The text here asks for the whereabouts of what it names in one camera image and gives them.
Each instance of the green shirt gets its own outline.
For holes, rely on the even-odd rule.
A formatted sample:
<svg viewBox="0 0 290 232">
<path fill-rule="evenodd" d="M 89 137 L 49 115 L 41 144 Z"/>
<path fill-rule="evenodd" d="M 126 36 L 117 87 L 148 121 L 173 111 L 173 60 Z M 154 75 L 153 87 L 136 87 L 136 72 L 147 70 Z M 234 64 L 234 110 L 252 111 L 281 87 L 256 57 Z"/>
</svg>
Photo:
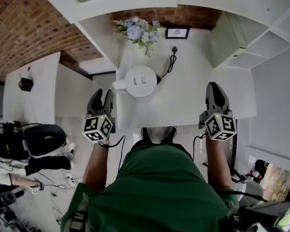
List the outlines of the green shirt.
<svg viewBox="0 0 290 232">
<path fill-rule="evenodd" d="M 115 182 L 101 194 L 78 184 L 61 231 L 83 200 L 91 231 L 215 232 L 230 215 L 234 195 L 218 196 L 191 158 L 170 145 L 129 152 Z"/>
</svg>

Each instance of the white desk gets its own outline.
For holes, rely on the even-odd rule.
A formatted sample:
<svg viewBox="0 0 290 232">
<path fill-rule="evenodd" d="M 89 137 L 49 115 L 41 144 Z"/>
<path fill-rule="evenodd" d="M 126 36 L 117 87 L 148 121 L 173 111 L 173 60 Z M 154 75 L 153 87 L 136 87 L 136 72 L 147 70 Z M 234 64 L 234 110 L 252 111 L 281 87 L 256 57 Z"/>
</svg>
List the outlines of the white desk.
<svg viewBox="0 0 290 232">
<path fill-rule="evenodd" d="M 172 47 L 176 46 L 177 60 L 156 90 L 144 98 L 130 94 L 116 94 L 117 124 L 119 128 L 142 128 L 191 125 L 199 123 L 199 115 L 206 109 L 206 86 L 217 82 L 227 94 L 235 118 L 256 116 L 255 90 L 251 71 L 222 67 L 214 70 L 208 60 L 209 31 L 191 29 L 187 40 L 163 40 L 154 47 L 152 56 L 136 54 L 127 45 L 123 49 L 116 80 L 137 65 L 147 65 L 156 74 L 169 65 Z"/>
<path fill-rule="evenodd" d="M 59 59 L 60 52 L 54 53 L 7 75 L 4 119 L 54 124 L 57 116 L 85 116 L 87 103 L 98 84 L 59 64 Z M 19 74 L 33 79 L 31 92 L 18 87 Z"/>
</svg>

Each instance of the power strip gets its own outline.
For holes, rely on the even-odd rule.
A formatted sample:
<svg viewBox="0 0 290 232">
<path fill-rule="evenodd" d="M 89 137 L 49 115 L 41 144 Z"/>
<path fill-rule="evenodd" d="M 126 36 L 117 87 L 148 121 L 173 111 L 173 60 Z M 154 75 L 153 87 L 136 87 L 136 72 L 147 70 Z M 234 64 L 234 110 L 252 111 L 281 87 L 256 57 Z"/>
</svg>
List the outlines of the power strip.
<svg viewBox="0 0 290 232">
<path fill-rule="evenodd" d="M 71 188 L 76 187 L 77 183 L 76 183 L 75 179 L 73 178 L 72 173 L 70 173 L 70 172 L 67 173 L 66 181 Z"/>
</svg>

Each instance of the flower bouquet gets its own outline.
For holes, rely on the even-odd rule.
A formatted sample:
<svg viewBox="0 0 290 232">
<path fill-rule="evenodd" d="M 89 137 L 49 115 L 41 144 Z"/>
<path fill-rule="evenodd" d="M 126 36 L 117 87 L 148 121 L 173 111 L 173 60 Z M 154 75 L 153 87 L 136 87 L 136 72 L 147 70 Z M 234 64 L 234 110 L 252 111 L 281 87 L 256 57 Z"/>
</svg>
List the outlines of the flower bouquet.
<svg viewBox="0 0 290 232">
<path fill-rule="evenodd" d="M 146 20 L 135 16 L 124 21 L 114 20 L 113 22 L 118 25 L 114 30 L 127 40 L 132 41 L 133 44 L 144 48 L 146 56 L 150 56 L 151 46 L 160 37 L 165 37 L 166 28 L 160 26 L 158 20 L 153 20 L 152 24 L 149 24 Z"/>
</svg>

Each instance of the small black box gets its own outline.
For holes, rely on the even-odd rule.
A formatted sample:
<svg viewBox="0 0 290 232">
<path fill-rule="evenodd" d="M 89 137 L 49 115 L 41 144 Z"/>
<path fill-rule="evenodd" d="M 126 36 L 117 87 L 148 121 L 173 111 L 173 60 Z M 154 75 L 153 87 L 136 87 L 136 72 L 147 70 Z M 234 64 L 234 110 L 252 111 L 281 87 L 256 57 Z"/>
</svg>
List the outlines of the small black box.
<svg viewBox="0 0 290 232">
<path fill-rule="evenodd" d="M 22 77 L 20 79 L 20 82 L 18 83 L 18 86 L 20 87 L 22 91 L 30 92 L 33 87 L 33 81 Z"/>
</svg>

